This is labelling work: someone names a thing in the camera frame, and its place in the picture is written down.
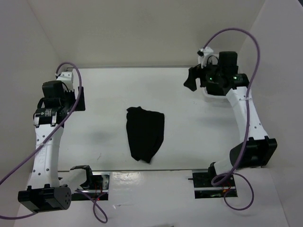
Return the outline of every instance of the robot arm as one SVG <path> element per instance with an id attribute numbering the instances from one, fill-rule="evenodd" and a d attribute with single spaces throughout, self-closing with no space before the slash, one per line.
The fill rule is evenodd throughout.
<path id="1" fill-rule="evenodd" d="M 34 113 L 36 147 L 66 117 L 75 103 L 72 72 L 63 72 L 57 80 L 44 83 L 42 89 L 44 98 L 39 101 Z M 82 92 L 76 111 L 84 110 Z M 66 178 L 59 180 L 58 156 L 63 130 L 64 127 L 59 128 L 35 155 L 27 190 L 18 193 L 18 201 L 32 212 L 66 210 L 71 204 L 73 192 L 80 186 L 89 187 L 91 183 L 92 171 L 89 166 L 73 167 Z"/>
<path id="2" fill-rule="evenodd" d="M 196 79 L 200 79 L 203 94 L 213 98 L 226 98 L 234 111 L 240 132 L 241 143 L 230 150 L 223 160 L 214 162 L 208 168 L 209 174 L 215 175 L 229 172 L 239 156 L 244 140 L 247 108 L 246 100 L 250 104 L 250 127 L 245 153 L 239 168 L 265 166 L 277 148 L 276 139 L 270 139 L 264 130 L 254 106 L 251 93 L 246 97 L 249 80 L 245 74 L 238 73 L 237 53 L 220 52 L 214 55 L 210 47 L 198 51 L 197 66 L 189 69 L 189 75 L 184 86 L 192 91 L 197 89 Z M 212 56 L 218 59 L 217 64 L 209 62 Z"/>

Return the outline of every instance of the cable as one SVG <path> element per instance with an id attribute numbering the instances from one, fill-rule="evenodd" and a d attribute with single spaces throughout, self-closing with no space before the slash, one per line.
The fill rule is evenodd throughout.
<path id="1" fill-rule="evenodd" d="M 64 82 L 62 82 L 62 84 L 65 86 L 66 90 L 69 91 L 67 85 Z"/>
<path id="2" fill-rule="evenodd" d="M 103 194 L 99 195 L 99 196 L 96 198 L 96 200 L 93 200 L 89 195 L 87 195 L 86 193 L 84 193 L 84 192 L 82 192 L 82 191 L 80 191 L 80 190 L 76 190 L 76 192 L 81 193 L 82 195 L 84 195 L 86 198 L 88 198 L 90 201 L 92 201 L 92 202 L 94 203 L 94 205 L 93 205 L 93 212 L 94 212 L 94 215 L 95 215 L 96 219 L 97 219 L 99 222 L 101 222 L 101 223 L 103 223 L 103 224 L 106 224 L 106 223 L 108 222 L 107 215 L 106 215 L 106 213 L 103 211 L 103 209 L 97 204 L 98 199 L 99 199 L 101 196 L 105 195 L 106 193 L 103 193 Z M 96 210 L 95 210 L 96 207 L 97 207 L 97 208 L 101 211 L 101 213 L 104 215 L 105 221 L 101 220 L 101 219 L 97 216 Z"/>
<path id="3" fill-rule="evenodd" d="M 25 158 L 19 165 L 17 165 L 14 169 L 12 169 L 6 176 L 3 177 L 3 179 L 0 181 L 0 185 L 3 184 L 3 182 L 5 182 L 14 172 L 16 172 L 21 166 L 23 166 L 28 160 L 31 159 L 31 157 L 33 157 L 36 153 L 39 152 L 39 150 L 41 150 L 41 148 L 45 145 L 45 143 L 57 132 L 57 130 L 63 126 L 63 124 L 67 121 L 67 119 L 70 117 L 70 115 L 75 111 L 76 107 L 77 107 L 77 104 L 80 100 L 80 95 L 82 93 L 82 79 L 81 79 L 81 74 L 80 74 L 80 71 L 78 69 L 78 67 L 74 64 L 74 63 L 71 63 L 71 62 L 63 62 L 61 63 L 57 70 L 56 70 L 56 75 L 58 74 L 60 68 L 62 65 L 64 64 L 69 64 L 71 65 L 72 67 L 74 67 L 74 69 L 77 71 L 77 74 L 78 74 L 78 77 L 79 77 L 79 93 L 78 93 L 78 96 L 77 96 L 77 99 L 74 103 L 74 105 L 72 106 L 70 112 L 66 115 L 66 117 L 62 120 L 61 123 L 59 123 L 55 128 L 54 130 L 45 138 L 45 140 L 42 142 L 42 144 L 36 148 L 36 150 L 34 150 L 27 158 Z M 28 218 L 28 217 L 31 217 L 33 215 L 35 215 L 36 213 L 32 213 L 32 214 L 29 214 L 29 215 L 25 215 L 25 216 L 20 216 L 20 217 L 6 217 L 6 216 L 2 216 L 0 215 L 0 219 L 4 219 L 4 220 L 18 220 L 18 219 L 23 219 L 23 218 Z"/>
<path id="4" fill-rule="evenodd" d="M 224 189 L 225 184 L 222 185 L 222 192 L 223 193 L 229 191 L 231 189 L 231 187 L 232 187 L 231 183 L 227 182 L 227 184 L 228 184 L 228 189 Z"/>
<path id="5" fill-rule="evenodd" d="M 96 195 L 97 195 L 97 185 L 96 185 L 96 183 L 95 183 L 95 194 L 94 194 L 94 198 L 96 197 Z"/>
<path id="6" fill-rule="evenodd" d="M 41 98 L 37 104 L 37 109 L 40 109 L 42 107 L 43 102 L 44 102 L 44 98 Z"/>
<path id="7" fill-rule="evenodd" d="M 223 30 L 217 32 L 216 34 L 214 34 L 214 35 L 206 42 L 206 44 L 204 45 L 203 48 L 207 47 L 207 45 L 208 45 L 208 44 L 209 44 L 217 35 L 221 34 L 222 32 L 226 32 L 226 31 L 239 31 L 239 32 L 245 33 L 246 35 L 248 35 L 248 36 L 252 39 L 252 41 L 254 42 L 254 44 L 255 44 L 255 46 L 256 46 L 256 49 L 257 49 L 257 62 L 256 62 L 255 69 L 254 69 L 254 71 L 253 71 L 253 73 L 252 73 L 250 82 L 249 82 L 249 84 L 248 84 L 247 91 L 246 91 L 246 97 L 249 97 L 250 88 L 251 88 L 252 82 L 253 82 L 253 80 L 254 80 L 254 78 L 255 78 L 255 76 L 256 76 L 256 73 L 257 73 L 257 70 L 258 70 L 258 67 L 259 67 L 259 63 L 260 63 L 260 47 L 259 47 L 259 44 L 258 44 L 256 38 L 255 38 L 250 32 L 248 32 L 248 31 L 246 31 L 246 30 L 244 30 L 244 29 L 236 28 L 236 27 L 229 27 L 229 28 L 223 29 Z M 239 167 L 239 164 L 240 164 L 240 162 L 241 162 L 241 160 L 242 160 L 242 158 L 243 158 L 243 155 L 244 155 L 244 153 L 245 153 L 246 142 L 247 142 L 247 139 L 248 139 L 249 128 L 250 128 L 250 104 L 249 104 L 249 101 L 248 101 L 248 100 L 246 100 L 246 110 L 247 110 L 247 111 L 246 111 L 246 112 L 247 112 L 246 130 L 245 130 L 244 141 L 243 141 L 243 143 L 242 143 L 242 147 L 241 147 L 239 156 L 238 156 L 238 158 L 237 158 L 237 160 L 236 160 L 234 166 L 233 166 L 232 169 L 230 170 L 230 172 L 225 173 L 225 174 L 219 174 L 219 175 L 215 176 L 215 177 L 212 179 L 211 183 L 212 183 L 213 186 L 219 186 L 219 185 L 221 185 L 223 182 L 225 182 L 228 178 L 230 178 L 230 176 L 234 173 L 234 171 Z M 252 188 L 251 184 L 248 182 L 248 180 L 247 180 L 244 176 L 242 176 L 242 175 L 240 175 L 240 174 L 236 174 L 236 173 L 234 173 L 234 174 L 235 174 L 235 175 L 238 175 L 238 176 L 240 176 L 240 177 L 242 177 L 242 178 L 249 184 L 250 189 L 251 189 L 251 193 L 252 193 L 252 195 L 253 195 L 253 196 L 252 196 L 252 199 L 251 199 L 251 202 L 250 202 L 249 205 L 246 206 L 245 208 L 239 209 L 239 208 L 234 208 L 234 207 L 232 207 L 231 205 L 229 205 L 229 204 L 227 203 L 226 199 L 224 199 L 224 201 L 225 201 L 226 205 L 227 205 L 228 207 L 232 208 L 233 210 L 245 210 L 245 209 L 249 208 L 249 207 L 252 205 L 253 201 L 254 201 L 254 191 L 253 191 L 253 188 Z M 220 178 L 220 177 L 222 177 L 222 176 L 224 176 L 223 179 L 221 179 L 221 180 L 215 182 L 215 180 L 217 180 L 218 178 Z"/>
<path id="8" fill-rule="evenodd" d="M 231 209 L 233 209 L 233 210 L 238 210 L 238 211 L 246 210 L 246 209 L 248 209 L 248 208 L 252 205 L 252 203 L 253 203 L 254 200 L 255 200 L 255 193 L 254 193 L 254 190 L 252 189 L 252 186 L 251 186 L 250 182 L 247 180 L 247 178 L 246 178 L 245 176 L 243 176 L 243 175 L 241 175 L 241 174 L 238 174 L 238 173 L 233 173 L 233 174 L 242 177 L 242 178 L 247 182 L 247 184 L 248 184 L 248 186 L 250 187 L 250 190 L 251 190 L 251 196 L 252 196 L 252 197 L 251 197 L 251 201 L 250 201 L 250 203 L 249 203 L 246 207 L 243 207 L 243 208 L 235 208 L 235 207 L 232 207 L 232 206 L 227 202 L 227 200 L 226 200 L 227 194 L 230 193 L 231 191 L 234 191 L 234 190 L 235 190 L 235 189 L 230 189 L 230 190 L 228 190 L 226 193 L 224 193 L 224 196 L 223 196 L 224 202 L 226 203 L 226 205 L 227 205 L 229 208 L 231 208 Z"/>
<path id="9" fill-rule="evenodd" d="M 212 58 L 212 57 L 214 57 L 214 58 L 216 58 L 217 59 L 217 61 L 219 61 L 219 59 L 218 59 L 218 57 L 217 56 L 214 56 L 214 55 L 210 55 L 208 58 L 207 58 L 207 64 L 209 64 L 209 59 L 210 58 Z"/>

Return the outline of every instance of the white enclosure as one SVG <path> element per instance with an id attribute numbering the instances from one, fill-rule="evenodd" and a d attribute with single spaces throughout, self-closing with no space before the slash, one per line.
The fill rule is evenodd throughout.
<path id="1" fill-rule="evenodd" d="M 65 125 L 58 169 L 90 165 L 116 171 L 109 200 L 100 203 L 110 217 L 104 226 L 302 224 L 303 7 L 298 0 L 0 0 L 0 21 L 1 178 L 35 147 L 32 116 L 42 83 L 54 78 L 60 62 L 72 61 L 81 68 L 87 110 Z M 267 168 L 242 171 L 256 191 L 254 205 L 244 213 L 229 210 L 221 198 L 194 200 L 187 180 L 188 169 L 207 168 L 239 143 L 228 103 L 214 106 L 201 90 L 183 87 L 198 48 L 226 27 L 244 28 L 260 44 L 252 95 L 265 130 L 278 142 Z M 226 32 L 210 46 L 236 51 L 241 72 L 251 76 L 256 50 L 248 37 Z M 130 156 L 125 129 L 130 106 L 165 114 L 164 142 L 151 165 Z M 27 163 L 0 186 L 0 215 L 28 213 L 17 193 L 31 168 Z M 121 170 L 135 172 L 130 179 Z M 236 183 L 239 197 L 232 204 L 247 204 L 248 187 Z M 74 202 L 67 211 L 16 222 L 0 219 L 0 226 L 100 226 L 91 207 Z M 140 218 L 132 221 L 136 214 Z"/>

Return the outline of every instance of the white table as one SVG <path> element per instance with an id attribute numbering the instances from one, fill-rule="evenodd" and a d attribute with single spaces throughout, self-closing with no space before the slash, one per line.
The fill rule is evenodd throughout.
<path id="1" fill-rule="evenodd" d="M 59 171 L 201 169 L 240 143 L 231 107 L 203 100 L 183 86 L 188 68 L 81 69 L 86 111 L 65 124 Z M 78 83 L 74 72 L 75 85 Z M 164 142 L 151 164 L 130 154 L 126 113 L 131 106 L 165 114 Z"/>
<path id="2" fill-rule="evenodd" d="M 255 190 L 255 201 L 245 211 L 231 210 L 223 198 L 195 199 L 189 170 L 112 172 L 108 201 L 99 202 L 108 216 L 106 225 L 95 219 L 92 202 L 73 201 L 67 211 L 16 220 L 14 227 L 288 227 L 269 170 L 246 169 L 240 173 Z M 244 207 L 251 199 L 250 190 L 241 178 L 236 176 L 235 182 L 238 198 L 228 201 Z M 29 213 L 20 206 L 18 216 Z"/>

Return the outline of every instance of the black cloth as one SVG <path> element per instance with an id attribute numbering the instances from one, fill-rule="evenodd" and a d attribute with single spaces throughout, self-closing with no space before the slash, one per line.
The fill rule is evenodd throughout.
<path id="1" fill-rule="evenodd" d="M 143 110 L 139 107 L 127 109 L 127 137 L 132 157 L 150 163 L 164 140 L 164 114 Z"/>

